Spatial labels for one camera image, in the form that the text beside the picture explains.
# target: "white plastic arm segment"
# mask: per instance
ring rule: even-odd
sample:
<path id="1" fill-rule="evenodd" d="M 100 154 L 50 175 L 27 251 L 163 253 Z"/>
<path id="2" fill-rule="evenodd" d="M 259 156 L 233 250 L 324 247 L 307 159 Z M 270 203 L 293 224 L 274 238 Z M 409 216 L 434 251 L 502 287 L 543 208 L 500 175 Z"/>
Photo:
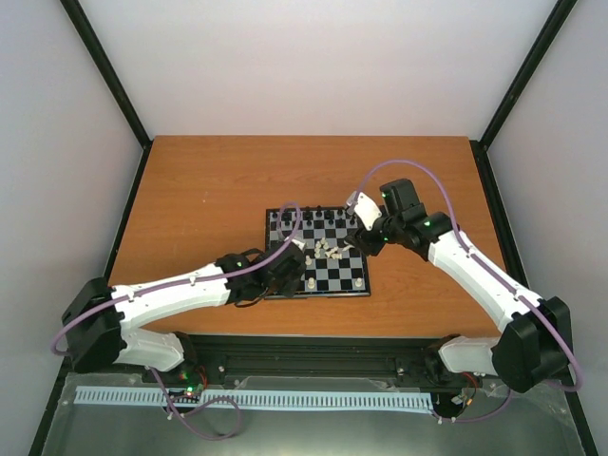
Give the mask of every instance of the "white plastic arm segment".
<path id="1" fill-rule="evenodd" d="M 116 305 L 116 311 L 124 313 L 124 319 L 121 321 L 122 332 L 128 333 L 154 320 L 192 309 L 225 304 L 230 296 L 230 290 L 226 289 L 227 279 L 221 278 L 208 282 L 194 281 L 199 276 L 216 276 L 222 273 L 219 266 L 208 264 L 192 273 L 176 275 L 156 282 L 117 286 L 116 291 L 112 293 L 112 298 L 130 296 L 130 300 Z M 190 283 L 134 297 L 134 293 L 138 290 L 183 278 L 189 278 Z"/>
<path id="2" fill-rule="evenodd" d="M 120 351 L 114 364 L 148 366 L 167 372 L 183 361 L 183 347 L 172 333 L 160 334 L 137 329 L 122 332 L 121 338 L 126 347 Z"/>
<path id="3" fill-rule="evenodd" d="M 526 314 L 528 308 L 517 298 L 525 296 L 538 306 L 541 298 L 519 282 L 507 275 L 501 268 L 490 261 L 484 254 L 470 243 L 464 232 L 460 232 L 465 244 L 470 246 L 469 254 L 460 245 L 453 231 L 439 236 L 439 240 L 431 243 L 428 249 L 428 261 L 447 273 L 469 293 L 484 308 L 494 324 L 502 333 L 504 327 L 513 320 L 514 313 Z M 484 270 L 470 254 L 475 254 L 493 271 L 516 288 L 516 293 L 510 293 L 496 278 Z"/>
<path id="4" fill-rule="evenodd" d="M 349 198 L 346 200 L 347 206 L 349 208 L 352 206 L 354 201 L 354 195 L 357 192 L 352 192 Z M 370 231 L 373 227 L 373 223 L 379 217 L 382 217 L 382 212 L 380 212 L 380 208 L 378 205 L 373 202 L 373 199 L 368 197 L 365 193 L 361 192 L 359 194 L 359 198 L 357 199 L 357 203 L 354 206 L 354 213 L 361 219 L 365 229 Z"/>
<path id="5" fill-rule="evenodd" d="M 479 372 L 497 375 L 492 365 L 492 347 L 498 337 L 456 337 L 439 349 L 439 356 L 450 372 Z"/>

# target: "chessboard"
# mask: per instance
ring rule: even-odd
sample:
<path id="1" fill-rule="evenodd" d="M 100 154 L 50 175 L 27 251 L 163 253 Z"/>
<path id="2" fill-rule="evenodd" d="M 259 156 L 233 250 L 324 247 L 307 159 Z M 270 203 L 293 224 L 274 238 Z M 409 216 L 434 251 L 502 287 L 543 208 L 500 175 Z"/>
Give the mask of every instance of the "chessboard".
<path id="1" fill-rule="evenodd" d="M 343 207 L 317 206 L 302 210 L 302 222 L 296 236 L 306 242 L 304 254 L 307 257 L 307 265 L 294 298 L 355 297 L 371 294 L 370 274 L 365 256 L 356 249 L 349 248 L 344 242 L 346 235 L 356 231 L 360 223 L 359 218 L 347 215 Z M 286 209 L 282 220 L 278 220 L 278 209 L 267 209 L 266 248 L 282 242 L 293 231 L 294 225 L 295 209 Z M 315 251 L 315 246 L 318 247 L 319 244 L 320 249 Z M 280 294 L 267 296 L 267 299 L 272 298 L 286 299 Z"/>

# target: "wooden tabletop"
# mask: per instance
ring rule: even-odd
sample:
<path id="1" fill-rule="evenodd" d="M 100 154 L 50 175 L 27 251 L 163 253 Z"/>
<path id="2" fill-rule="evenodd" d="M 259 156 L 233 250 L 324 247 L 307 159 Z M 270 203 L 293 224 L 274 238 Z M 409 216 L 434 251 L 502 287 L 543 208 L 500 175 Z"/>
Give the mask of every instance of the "wooden tabletop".
<path id="1" fill-rule="evenodd" d="M 458 223 L 503 266 L 471 149 L 457 137 L 157 137 L 110 282 L 134 284 L 186 273 L 228 253 L 264 248 L 265 210 L 284 201 L 342 205 L 377 163 L 415 160 L 444 183 Z M 366 193 L 411 179 L 429 213 L 441 194 L 418 169 L 379 171 Z M 187 333 L 496 335 L 489 317 L 440 270 L 390 245 L 369 258 L 370 297 L 262 301 L 181 313 L 150 325 Z"/>

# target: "white robotic arm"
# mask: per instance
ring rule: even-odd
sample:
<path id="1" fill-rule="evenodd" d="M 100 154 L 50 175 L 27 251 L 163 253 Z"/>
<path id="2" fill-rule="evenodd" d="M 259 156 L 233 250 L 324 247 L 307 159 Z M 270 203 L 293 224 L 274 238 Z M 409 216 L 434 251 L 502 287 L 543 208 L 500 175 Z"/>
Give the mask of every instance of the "white robotic arm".
<path id="1" fill-rule="evenodd" d="M 143 326 L 203 307 L 249 302 L 240 306 L 247 307 L 274 291 L 290 295 L 306 269 L 304 246 L 294 238 L 275 259 L 271 256 L 278 254 L 279 247 L 267 253 L 254 249 L 223 256 L 191 273 L 137 285 L 110 288 L 102 278 L 90 280 L 64 313 L 64 325 L 91 308 L 113 305 L 66 332 L 74 370 L 89 372 L 110 364 L 131 364 L 171 371 L 188 364 L 196 356 L 189 353 L 185 334 L 151 332 Z M 253 253 L 259 255 L 250 261 L 248 256 Z M 263 262 L 267 264 L 254 267 Z"/>
<path id="2" fill-rule="evenodd" d="M 569 311 L 561 300 L 544 300 L 507 275 L 462 230 L 457 234 L 445 214 L 428 216 L 411 181 L 396 180 L 380 190 L 387 214 L 363 193 L 353 192 L 348 199 L 349 210 L 363 221 L 364 228 L 347 237 L 347 242 L 366 255 L 378 255 L 386 243 L 417 253 L 458 282 L 503 334 L 473 339 L 449 336 L 435 353 L 442 369 L 498 375 L 513 390 L 524 392 L 567 366 L 556 340 L 522 302 L 527 299 L 553 320 L 571 347 Z M 441 373 L 436 373 L 439 382 Z"/>

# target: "checkered board square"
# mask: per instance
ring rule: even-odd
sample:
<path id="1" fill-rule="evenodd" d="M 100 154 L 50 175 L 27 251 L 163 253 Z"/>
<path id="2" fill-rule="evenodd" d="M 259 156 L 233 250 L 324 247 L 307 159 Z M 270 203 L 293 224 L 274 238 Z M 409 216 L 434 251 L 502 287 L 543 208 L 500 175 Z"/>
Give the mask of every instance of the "checkered board square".
<path id="1" fill-rule="evenodd" d="M 285 220 L 278 220 L 278 209 L 266 210 L 266 249 L 277 245 L 294 229 L 295 209 L 285 211 Z M 351 218 L 342 207 L 321 207 L 303 209 L 302 223 L 296 236 L 306 241 L 305 255 L 313 263 L 306 267 L 294 297 L 309 296 L 369 296 L 371 294 L 368 262 L 357 250 L 351 248 L 342 253 L 342 259 L 327 258 L 321 249 L 321 258 L 314 258 L 314 244 L 325 238 L 332 247 L 343 248 L 344 238 L 359 227 L 359 219 Z M 314 287 L 308 287 L 308 279 L 314 278 Z M 355 280 L 362 278 L 361 286 L 355 285 Z M 272 294 L 272 298 L 285 296 Z"/>

